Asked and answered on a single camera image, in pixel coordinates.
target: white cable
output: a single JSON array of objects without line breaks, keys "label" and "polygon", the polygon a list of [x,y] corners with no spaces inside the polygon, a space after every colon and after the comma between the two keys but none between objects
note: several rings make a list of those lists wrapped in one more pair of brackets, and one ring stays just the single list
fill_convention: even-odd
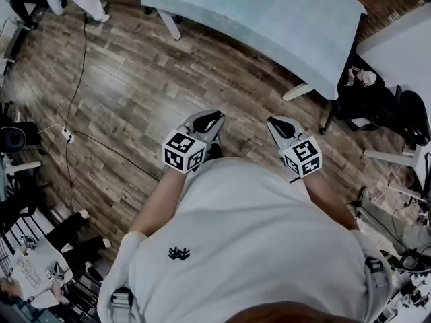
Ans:
[{"label": "white cable", "polygon": [[382,196],[384,195],[384,193],[386,193],[386,191],[388,191],[388,190],[389,190],[389,186],[390,186],[392,183],[394,183],[394,181],[397,179],[397,177],[398,177],[398,174],[399,174],[399,171],[400,171],[401,167],[402,167],[402,165],[400,165],[400,166],[399,166],[398,171],[397,171],[397,174],[395,175],[395,177],[393,178],[393,180],[391,180],[391,182],[388,184],[388,187],[385,189],[385,191],[384,191],[384,192],[382,192],[382,193],[380,194],[380,196],[379,196],[377,199],[375,199],[375,200],[373,201],[373,203],[374,203],[374,204],[379,200],[379,198],[380,198],[380,197],[382,197]]},{"label": "white cable", "polygon": [[45,128],[43,131],[40,131],[38,133],[43,133],[43,132],[47,131],[48,129],[55,127],[55,126],[59,126],[59,127],[63,128],[63,126],[61,124],[56,123],[56,124],[53,124],[52,126],[49,126],[48,128]]}]

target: qr code-like pattern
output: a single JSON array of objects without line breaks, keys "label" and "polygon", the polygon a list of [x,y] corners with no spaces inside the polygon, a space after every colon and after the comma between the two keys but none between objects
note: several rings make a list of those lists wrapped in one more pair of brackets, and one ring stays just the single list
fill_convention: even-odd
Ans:
[{"label": "qr code-like pattern", "polygon": [[178,154],[175,154],[168,149],[164,150],[164,159],[168,165],[177,168],[178,170],[183,170],[184,158]]},{"label": "qr code-like pattern", "polygon": [[302,165],[302,173],[304,175],[307,175],[310,172],[313,172],[314,170],[319,168],[320,164],[321,164],[320,158],[317,157],[317,158],[313,159],[312,161],[308,162],[307,164]]},{"label": "qr code-like pattern", "polygon": [[284,158],[286,159],[286,165],[289,168],[291,168],[293,171],[295,171],[297,174],[299,174],[298,165],[296,165],[296,163],[294,163],[291,159],[289,159],[289,157],[284,156]]},{"label": "qr code-like pattern", "polygon": [[166,145],[177,150],[178,152],[186,154],[194,143],[195,140],[192,138],[181,133],[177,133],[173,138],[171,138],[171,140],[169,140]]},{"label": "qr code-like pattern", "polygon": [[292,148],[298,159],[303,162],[318,153],[310,141],[305,141]]},{"label": "qr code-like pattern", "polygon": [[189,158],[187,171],[194,168],[196,165],[199,165],[203,161],[203,150],[204,149],[199,150]]}]

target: white sock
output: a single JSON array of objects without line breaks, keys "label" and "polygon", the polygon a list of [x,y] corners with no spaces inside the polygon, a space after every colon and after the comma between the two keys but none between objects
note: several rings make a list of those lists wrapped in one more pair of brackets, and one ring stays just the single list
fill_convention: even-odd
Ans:
[{"label": "white sock", "polygon": [[88,211],[86,209],[83,209],[82,211],[79,211],[79,214],[81,214],[81,216],[84,219],[89,219],[90,218],[90,214],[88,213]]},{"label": "white sock", "polygon": [[103,238],[103,244],[105,244],[105,248],[110,248],[112,246],[110,240],[108,238]]}]

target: black round object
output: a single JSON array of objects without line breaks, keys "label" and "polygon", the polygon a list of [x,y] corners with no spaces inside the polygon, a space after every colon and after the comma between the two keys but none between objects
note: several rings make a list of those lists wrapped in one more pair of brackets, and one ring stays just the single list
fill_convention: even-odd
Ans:
[{"label": "black round object", "polygon": [[0,152],[16,153],[26,145],[26,135],[16,127],[0,128]]}]

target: power strip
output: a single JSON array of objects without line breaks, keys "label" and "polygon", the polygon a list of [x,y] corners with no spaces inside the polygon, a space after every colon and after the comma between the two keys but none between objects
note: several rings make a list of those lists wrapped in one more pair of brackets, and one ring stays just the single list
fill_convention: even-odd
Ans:
[{"label": "power strip", "polygon": [[73,143],[73,141],[75,140],[75,135],[73,135],[73,133],[66,127],[63,127],[61,129],[61,134],[63,134],[63,136],[66,138],[66,140],[69,141],[69,143]]}]

